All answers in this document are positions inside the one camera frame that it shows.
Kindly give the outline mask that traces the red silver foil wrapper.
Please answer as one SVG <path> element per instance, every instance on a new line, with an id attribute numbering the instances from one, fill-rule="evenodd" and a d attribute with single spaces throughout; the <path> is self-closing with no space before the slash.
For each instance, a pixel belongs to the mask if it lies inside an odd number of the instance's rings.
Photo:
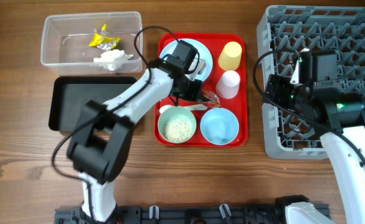
<path id="1" fill-rule="evenodd" d="M 209 109 L 220 107 L 220 99 L 213 91 L 203 90 L 201 100 Z"/>

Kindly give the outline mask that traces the green bowl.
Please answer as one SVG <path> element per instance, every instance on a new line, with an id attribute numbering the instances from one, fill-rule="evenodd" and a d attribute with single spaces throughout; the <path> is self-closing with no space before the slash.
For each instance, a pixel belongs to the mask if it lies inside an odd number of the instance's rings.
<path id="1" fill-rule="evenodd" d="M 163 111 L 158 119 L 158 131 L 167 142 L 181 144 L 190 140 L 196 132 L 194 114 L 185 107 L 172 106 Z"/>

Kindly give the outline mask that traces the light blue bowl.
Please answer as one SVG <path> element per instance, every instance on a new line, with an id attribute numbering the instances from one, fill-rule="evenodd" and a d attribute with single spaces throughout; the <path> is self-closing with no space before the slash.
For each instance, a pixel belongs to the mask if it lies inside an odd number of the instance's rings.
<path id="1" fill-rule="evenodd" d="M 217 146 L 231 143 L 238 136 L 239 128 L 235 114 L 225 108 L 213 108 L 207 111 L 200 122 L 202 136 Z"/>

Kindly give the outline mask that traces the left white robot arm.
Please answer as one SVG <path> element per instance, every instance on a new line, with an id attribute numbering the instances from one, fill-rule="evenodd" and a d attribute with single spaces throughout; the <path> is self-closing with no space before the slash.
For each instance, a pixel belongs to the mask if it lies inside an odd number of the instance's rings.
<path id="1" fill-rule="evenodd" d="M 126 164 L 135 124 L 168 96 L 201 101 L 203 82 L 160 58 L 120 95 L 103 103 L 90 100 L 70 133 L 67 157 L 84 187 L 82 212 L 89 223 L 110 221 L 116 209 L 114 180 Z"/>

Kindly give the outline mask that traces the yellow foil wrapper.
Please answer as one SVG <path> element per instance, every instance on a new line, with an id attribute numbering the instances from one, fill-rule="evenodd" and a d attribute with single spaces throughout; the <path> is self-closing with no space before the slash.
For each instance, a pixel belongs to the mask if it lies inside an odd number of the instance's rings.
<path id="1" fill-rule="evenodd" d="M 95 33 L 92 41 L 89 43 L 90 47 L 97 47 L 104 51 L 113 50 L 121 40 L 120 37 L 108 37 L 107 25 L 102 26 L 100 33 Z"/>

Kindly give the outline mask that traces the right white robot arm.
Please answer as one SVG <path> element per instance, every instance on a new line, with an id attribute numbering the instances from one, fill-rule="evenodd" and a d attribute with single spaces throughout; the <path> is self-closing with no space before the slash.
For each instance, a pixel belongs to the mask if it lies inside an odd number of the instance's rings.
<path id="1" fill-rule="evenodd" d="M 312 125 L 338 183 L 348 223 L 365 223 L 365 109 L 363 97 L 343 93 L 338 79 L 294 85 L 270 75 L 263 101 Z"/>

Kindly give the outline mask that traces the white rice grains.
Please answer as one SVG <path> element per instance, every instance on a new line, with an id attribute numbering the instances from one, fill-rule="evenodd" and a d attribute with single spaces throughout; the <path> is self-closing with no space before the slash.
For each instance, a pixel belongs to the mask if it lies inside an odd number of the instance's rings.
<path id="1" fill-rule="evenodd" d="M 166 121 L 163 134 L 171 143 L 182 143 L 187 141 L 194 133 L 191 122 L 186 118 L 174 118 Z"/>

